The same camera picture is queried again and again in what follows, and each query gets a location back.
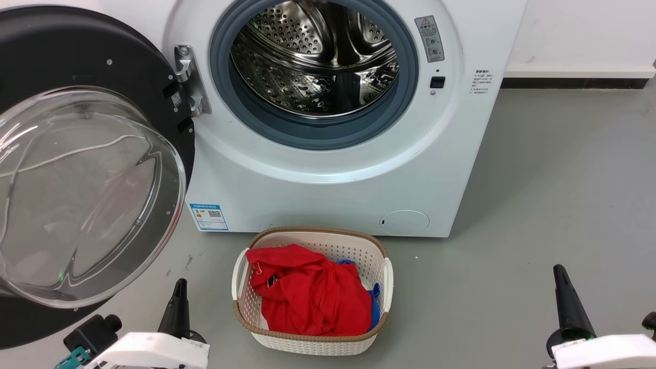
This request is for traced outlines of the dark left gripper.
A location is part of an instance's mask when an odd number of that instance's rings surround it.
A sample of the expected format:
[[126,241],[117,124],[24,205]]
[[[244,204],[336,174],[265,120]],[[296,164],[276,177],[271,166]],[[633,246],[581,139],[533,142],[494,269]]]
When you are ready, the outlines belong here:
[[190,340],[207,344],[204,337],[190,329],[190,311],[188,301],[188,282],[186,279],[178,279],[174,285],[172,296],[170,297],[161,322],[158,327],[159,333],[165,333],[171,336],[180,336]]

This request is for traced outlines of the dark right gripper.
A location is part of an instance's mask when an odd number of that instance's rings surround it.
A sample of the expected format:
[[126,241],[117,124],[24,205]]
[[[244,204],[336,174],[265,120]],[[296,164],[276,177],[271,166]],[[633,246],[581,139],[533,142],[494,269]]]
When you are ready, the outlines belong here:
[[555,359],[553,346],[581,339],[597,338],[565,267],[561,264],[553,266],[553,277],[555,278],[559,329],[554,331],[546,342],[547,353],[551,359]]

